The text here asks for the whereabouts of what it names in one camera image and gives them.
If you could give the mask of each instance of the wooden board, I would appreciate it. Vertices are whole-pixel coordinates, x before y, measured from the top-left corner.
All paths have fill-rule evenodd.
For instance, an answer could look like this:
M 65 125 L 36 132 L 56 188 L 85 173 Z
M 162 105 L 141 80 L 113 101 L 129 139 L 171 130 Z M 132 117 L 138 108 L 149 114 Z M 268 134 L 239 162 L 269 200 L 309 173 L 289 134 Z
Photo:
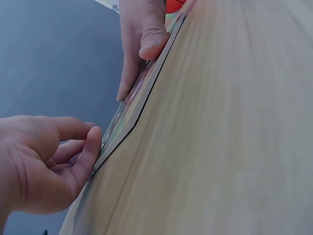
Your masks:
M 198 0 L 60 234 L 312 234 L 312 22 L 305 0 Z

